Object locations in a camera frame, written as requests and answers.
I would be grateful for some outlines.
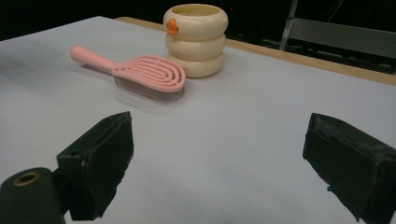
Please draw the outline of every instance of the dark background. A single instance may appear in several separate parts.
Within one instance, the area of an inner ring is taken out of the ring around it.
[[[74,21],[103,16],[133,17],[163,23],[165,11],[175,5],[201,3],[224,9],[229,17],[228,38],[277,49],[292,0],[1,0],[0,40],[28,35]],[[396,0],[300,0],[296,17],[396,32]],[[364,59],[374,65],[393,59],[359,54],[291,40],[287,50],[318,56],[319,51]]]

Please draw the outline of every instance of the cup opening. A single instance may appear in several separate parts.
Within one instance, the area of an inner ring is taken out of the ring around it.
[[[183,5],[172,8],[172,11],[181,16],[201,17],[217,14],[220,9],[208,5]]]

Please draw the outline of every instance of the hairbrush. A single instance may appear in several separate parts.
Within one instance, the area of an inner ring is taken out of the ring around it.
[[[118,86],[157,101],[176,101],[184,94],[186,74],[173,61],[155,55],[142,55],[126,63],[116,63],[81,45],[70,50],[71,58],[100,69]]]

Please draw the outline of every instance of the table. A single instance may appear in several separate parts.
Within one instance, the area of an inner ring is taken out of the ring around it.
[[[136,20],[94,17],[0,42],[1,182],[56,169],[100,119],[131,111],[131,165],[105,215],[79,223],[356,223],[303,159],[304,135],[315,112],[396,147],[393,76],[229,40],[218,73],[158,103],[70,59],[76,44],[117,62],[166,56],[163,31],[124,21]]]

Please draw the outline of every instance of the pink handle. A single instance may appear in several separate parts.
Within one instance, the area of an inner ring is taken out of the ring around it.
[[[120,63],[115,63],[104,56],[87,49],[81,45],[75,45],[70,50],[70,56],[76,62],[85,63],[92,67],[98,68],[102,71],[105,71],[111,74],[113,69],[116,69],[121,66]]]

